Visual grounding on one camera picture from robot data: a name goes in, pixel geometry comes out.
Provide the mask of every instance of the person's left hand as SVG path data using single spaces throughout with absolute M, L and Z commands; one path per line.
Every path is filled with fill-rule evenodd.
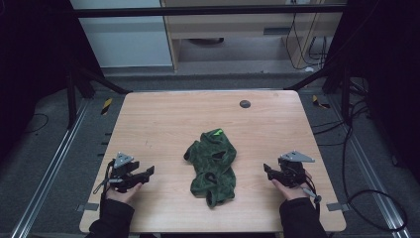
M 142 183 L 137 183 L 134 187 L 127 190 L 125 193 L 118 192 L 115 190 L 115 187 L 109 187 L 108 191 L 106 192 L 106 198 L 107 199 L 113 199 L 116 201 L 124 202 L 126 204 L 131 205 L 134 195 L 137 191 L 140 190 L 140 187 L 142 187 Z

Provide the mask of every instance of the gray floor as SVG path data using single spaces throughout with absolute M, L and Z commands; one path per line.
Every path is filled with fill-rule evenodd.
M 318 66 L 316 60 L 312 68 Z M 305 78 L 308 72 L 294 69 L 279 38 L 269 39 L 225 39 L 219 45 L 197 45 L 184 41 L 177 72 L 151 73 L 142 77 L 109 77 L 110 80 L 127 89 L 148 90 L 214 90 L 214 89 L 279 89 Z M 321 103 L 335 105 L 339 93 L 324 95 L 319 85 L 322 79 L 302 89 L 299 95 L 311 126 L 340 120 L 333 107 L 325 109 L 313 105 L 312 95 L 317 95 Z M 65 160 L 47 197 L 34 221 L 31 233 L 43 234 L 44 237 L 64 237 L 62 235 L 82 235 L 78 229 L 81 212 L 76 211 L 79 204 L 87 201 L 90 189 L 96 178 L 102 156 L 106 151 L 119 110 L 124 100 L 123 95 L 110 91 L 94 83 L 97 89 L 93 99 L 79 99 L 78 104 L 87 103 L 84 120 L 72 141 Z M 10 163 L 0 169 L 0 234 L 9 237 L 15 225 L 22 217 L 37 190 L 44 173 L 48 169 L 55 151 L 66 133 L 67 108 L 66 91 L 62 90 L 41 100 L 36 115 L 28 126 L 28 131 L 9 155 Z M 100 111 L 104 101 L 113 98 L 107 115 Z M 352 96 L 352 101 L 360 100 Z M 321 131 L 331 125 L 313 127 Z M 368 114 L 355 119 L 352 139 L 362 145 L 364 156 L 368 158 L 373 173 L 386 192 L 403 205 L 409 216 L 407 233 L 409 236 L 392 234 L 368 225 L 354 211 L 345 212 L 347 228 L 334 237 L 420 237 L 420 186 L 412 174 L 404 168 L 397 168 L 391 162 L 391 155 L 384 146 Z M 343 146 L 331 146 L 342 142 L 345 129 L 338 127 L 328 133 L 317 135 L 316 141 L 327 167 L 339 201 L 346 202 L 342 184 Z M 363 162 L 358 159 L 357 147 L 349 144 L 346 153 L 345 169 L 347 186 L 350 194 L 370 188 L 369 175 L 366 175 Z M 386 226 L 383 210 L 377 205 L 377 198 L 364 195 L 356 200 L 357 207 L 369 219 Z

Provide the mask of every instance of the black horizontal bar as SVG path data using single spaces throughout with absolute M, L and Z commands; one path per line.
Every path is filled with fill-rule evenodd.
M 347 4 L 302 4 L 302 5 L 246 5 L 246 6 L 202 6 L 202 7 L 159 7 L 121 9 L 77 9 L 72 11 L 50 10 L 53 15 L 77 18 L 103 17 L 150 17 L 185 15 L 227 15 L 227 14 L 272 14 L 272 13 L 333 13 L 350 10 Z

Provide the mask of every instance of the metal rail on floor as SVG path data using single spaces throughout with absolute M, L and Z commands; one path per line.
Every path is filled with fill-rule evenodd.
M 342 119 L 342 114 L 340 112 L 340 103 L 339 99 L 336 98 L 334 95 L 327 95 L 329 101 L 331 102 L 331 106 L 334 109 L 337 116 Z M 368 156 L 365 154 L 362 145 L 360 144 L 357 135 L 352 135 L 349 140 L 350 148 L 355 153 L 356 160 L 359 164 L 360 169 L 362 170 L 362 174 L 367 181 L 367 185 L 370 189 L 380 190 L 386 193 L 386 189 L 381 182 L 379 176 L 376 174 L 375 170 L 373 169 L 372 165 L 368 161 Z M 403 224 L 403 220 L 395 206 L 395 204 L 388 198 L 384 196 L 380 196 L 378 194 L 374 194 L 374 199 L 376 201 L 377 206 L 379 207 L 383 218 L 385 219 L 389 228 L 395 229 L 400 227 Z M 408 229 L 399 231 L 399 232 L 392 232 L 393 237 L 395 238 L 409 238 L 411 237 Z
M 31 227 L 34 224 L 34 221 L 37 218 L 37 215 L 47 198 L 50 188 L 53 185 L 53 181 L 59 171 L 59 168 L 61 167 L 65 156 L 67 155 L 68 149 L 70 148 L 71 143 L 73 142 L 73 139 L 80 127 L 80 124 L 83 121 L 83 118 L 86 114 L 86 109 L 88 108 L 89 104 L 89 99 L 82 99 L 74 125 L 65 133 L 49 167 L 47 168 L 46 173 L 44 174 L 43 179 L 40 182 L 40 185 L 37 188 L 37 191 L 28 204 L 28 207 L 26 208 L 23 216 L 13 229 L 11 236 L 12 238 L 25 238 L 28 236 Z

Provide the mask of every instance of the hand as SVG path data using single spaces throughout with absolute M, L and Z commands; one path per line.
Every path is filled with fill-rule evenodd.
M 140 187 L 142 187 L 142 185 L 143 184 L 139 182 L 134 187 L 128 189 L 125 193 L 118 192 L 117 190 L 115 190 L 115 187 L 108 187 L 108 191 L 106 192 L 106 198 L 131 205 L 134 195 L 137 191 L 140 190 Z
M 309 175 L 308 172 L 306 172 L 306 175 L 310 179 L 312 179 L 312 176 Z M 302 187 L 309 188 L 306 183 L 303 183 L 301 186 L 290 188 L 283 185 L 281 182 L 279 182 L 276 179 L 272 179 L 271 182 L 275 185 L 275 187 L 277 187 L 277 189 L 283 194 L 284 198 L 286 198 L 287 200 L 293 200 L 299 197 L 309 197 L 309 195 L 302 189 Z

